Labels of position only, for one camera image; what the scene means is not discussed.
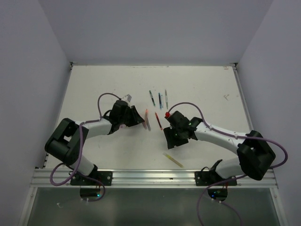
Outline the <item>orange highlighter pen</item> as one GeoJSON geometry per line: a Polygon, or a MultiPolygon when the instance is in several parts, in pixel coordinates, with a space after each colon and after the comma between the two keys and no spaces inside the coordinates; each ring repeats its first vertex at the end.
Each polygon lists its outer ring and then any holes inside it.
{"type": "Polygon", "coordinates": [[[145,120],[145,128],[150,131],[151,129],[150,129],[150,124],[149,124],[149,119],[148,119],[148,109],[146,109],[146,111],[145,111],[145,119],[144,120],[145,120]]]}

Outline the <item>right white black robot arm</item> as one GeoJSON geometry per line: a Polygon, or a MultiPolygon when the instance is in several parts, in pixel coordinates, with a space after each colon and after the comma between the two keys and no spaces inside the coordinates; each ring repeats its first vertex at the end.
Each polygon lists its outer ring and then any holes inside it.
{"type": "Polygon", "coordinates": [[[263,140],[261,133],[252,130],[247,134],[222,130],[218,133],[204,120],[193,117],[189,120],[179,111],[167,112],[165,119],[170,126],[163,129],[168,149],[187,144],[190,139],[209,142],[227,149],[236,155],[230,160],[218,160],[200,177],[208,184],[220,185],[226,179],[247,175],[262,180],[276,158],[274,151],[263,140]]]}

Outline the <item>red capped pen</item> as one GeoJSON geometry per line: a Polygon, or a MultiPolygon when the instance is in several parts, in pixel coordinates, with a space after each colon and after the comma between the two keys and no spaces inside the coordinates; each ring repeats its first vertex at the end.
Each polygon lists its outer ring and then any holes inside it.
{"type": "Polygon", "coordinates": [[[157,120],[157,122],[158,122],[158,125],[159,125],[160,130],[163,131],[163,127],[162,127],[162,125],[161,125],[161,122],[160,122],[160,120],[159,120],[159,116],[158,116],[157,112],[155,112],[155,117],[156,117],[156,120],[157,120]]]}

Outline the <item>thin green fineliner pen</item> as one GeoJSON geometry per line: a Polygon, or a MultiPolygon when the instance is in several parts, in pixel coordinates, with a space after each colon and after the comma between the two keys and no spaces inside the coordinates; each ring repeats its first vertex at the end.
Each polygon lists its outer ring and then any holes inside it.
{"type": "Polygon", "coordinates": [[[166,103],[166,109],[168,109],[168,95],[166,89],[165,89],[165,103],[166,103]]]}

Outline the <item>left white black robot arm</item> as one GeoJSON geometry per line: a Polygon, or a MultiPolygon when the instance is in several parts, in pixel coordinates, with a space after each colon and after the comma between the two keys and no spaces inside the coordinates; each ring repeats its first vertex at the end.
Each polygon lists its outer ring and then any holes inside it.
{"type": "Polygon", "coordinates": [[[64,118],[46,142],[45,151],[80,173],[87,185],[92,185],[97,181],[98,174],[96,166],[83,156],[85,140],[113,134],[121,125],[132,127],[142,123],[144,119],[135,106],[117,100],[100,119],[78,122],[64,118]]]}

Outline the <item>yellow highlighter pen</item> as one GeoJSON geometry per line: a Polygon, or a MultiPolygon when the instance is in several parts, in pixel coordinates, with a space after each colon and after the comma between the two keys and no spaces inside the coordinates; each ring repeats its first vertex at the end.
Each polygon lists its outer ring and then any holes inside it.
{"type": "Polygon", "coordinates": [[[169,160],[171,160],[173,163],[175,163],[176,165],[178,165],[180,168],[184,168],[184,166],[179,163],[177,160],[175,160],[173,157],[171,157],[170,155],[166,154],[166,153],[163,153],[163,155],[165,157],[167,157],[169,160]]]}

